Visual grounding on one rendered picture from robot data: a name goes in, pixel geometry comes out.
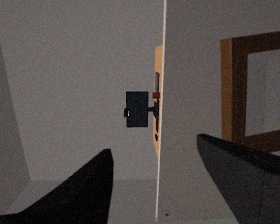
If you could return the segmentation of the dark brown picture frame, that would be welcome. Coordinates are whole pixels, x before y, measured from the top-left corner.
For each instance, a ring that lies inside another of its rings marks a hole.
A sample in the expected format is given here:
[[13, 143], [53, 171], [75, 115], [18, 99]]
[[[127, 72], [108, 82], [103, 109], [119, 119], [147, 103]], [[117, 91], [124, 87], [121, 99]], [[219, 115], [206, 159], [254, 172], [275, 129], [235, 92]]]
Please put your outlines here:
[[280, 151], [280, 32], [220, 39], [222, 140]]

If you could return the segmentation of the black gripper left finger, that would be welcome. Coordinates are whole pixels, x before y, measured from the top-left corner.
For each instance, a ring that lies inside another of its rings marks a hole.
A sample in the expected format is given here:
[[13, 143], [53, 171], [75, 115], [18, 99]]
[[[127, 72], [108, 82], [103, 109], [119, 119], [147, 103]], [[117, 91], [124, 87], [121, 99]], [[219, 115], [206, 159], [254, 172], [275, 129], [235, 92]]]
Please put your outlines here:
[[112, 187], [112, 153], [104, 149], [30, 207], [1, 215], [0, 224], [107, 224]]

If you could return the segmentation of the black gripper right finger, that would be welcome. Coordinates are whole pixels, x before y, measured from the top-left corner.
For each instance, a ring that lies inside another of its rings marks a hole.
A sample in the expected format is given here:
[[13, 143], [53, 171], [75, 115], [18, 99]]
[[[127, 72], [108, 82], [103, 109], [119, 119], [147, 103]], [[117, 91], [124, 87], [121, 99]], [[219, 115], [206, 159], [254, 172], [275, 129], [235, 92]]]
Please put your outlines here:
[[197, 135], [197, 147], [216, 188], [239, 224], [280, 224], [280, 156]]

